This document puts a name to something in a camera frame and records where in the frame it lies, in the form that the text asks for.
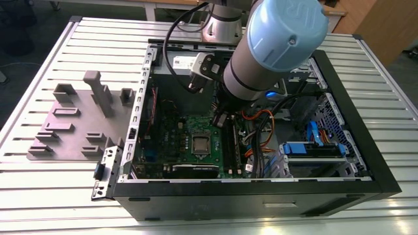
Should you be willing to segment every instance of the slotted aluminum table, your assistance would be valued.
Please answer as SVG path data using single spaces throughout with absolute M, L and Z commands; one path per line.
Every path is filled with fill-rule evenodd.
M 0 231 L 418 234 L 418 113 L 368 45 L 352 35 L 330 34 L 320 49 L 328 52 L 404 190 L 390 199 L 366 202 L 326 218 L 137 222 L 118 202 L 90 201 L 95 163 L 27 160 L 57 84 L 89 89 L 85 71 L 98 70 L 111 90 L 138 89 L 147 41 L 163 39 L 170 25 L 95 18 L 69 23 L 0 132 Z M 173 39 L 202 38 L 199 33 L 175 31 Z

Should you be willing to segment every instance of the motherboard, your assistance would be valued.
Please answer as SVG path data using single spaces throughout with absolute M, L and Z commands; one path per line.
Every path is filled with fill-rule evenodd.
M 139 178 L 242 178 L 237 131 L 213 126 L 213 113 L 181 115 L 174 101 L 159 102 L 153 129 L 142 139 Z M 224 139 L 236 139 L 229 143 Z

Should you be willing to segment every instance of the sticker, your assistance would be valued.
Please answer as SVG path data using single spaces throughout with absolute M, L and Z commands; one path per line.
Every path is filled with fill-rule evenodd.
M 173 68 L 181 70 L 191 70 L 197 61 L 195 56 L 177 56 L 173 62 Z
M 212 67 L 212 71 L 214 73 L 218 73 L 220 72 L 220 68 L 221 68 L 221 66 L 218 64 L 214 64 L 214 66 Z
M 246 171 L 253 172 L 253 165 L 246 164 Z

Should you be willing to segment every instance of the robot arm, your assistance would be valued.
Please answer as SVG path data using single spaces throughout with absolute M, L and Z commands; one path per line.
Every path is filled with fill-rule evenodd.
M 222 84 L 218 92 L 218 120 L 214 120 L 214 124 L 222 127 L 221 116 L 254 103 L 284 75 L 309 59 L 325 40 L 329 19 L 318 0 L 206 2 L 222 5 L 218 12 L 226 18 L 229 11 L 232 17 L 237 13 L 232 7 L 252 9 L 246 35 L 232 60 L 222 70 L 216 70 L 222 77 Z

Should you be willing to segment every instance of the motherboard chip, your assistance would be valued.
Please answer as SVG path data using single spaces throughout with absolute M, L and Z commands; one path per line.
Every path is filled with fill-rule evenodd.
M 208 151 L 210 140 L 208 138 L 195 138 L 194 140 L 194 151 Z
M 193 135 L 193 154 L 210 154 L 210 133 Z

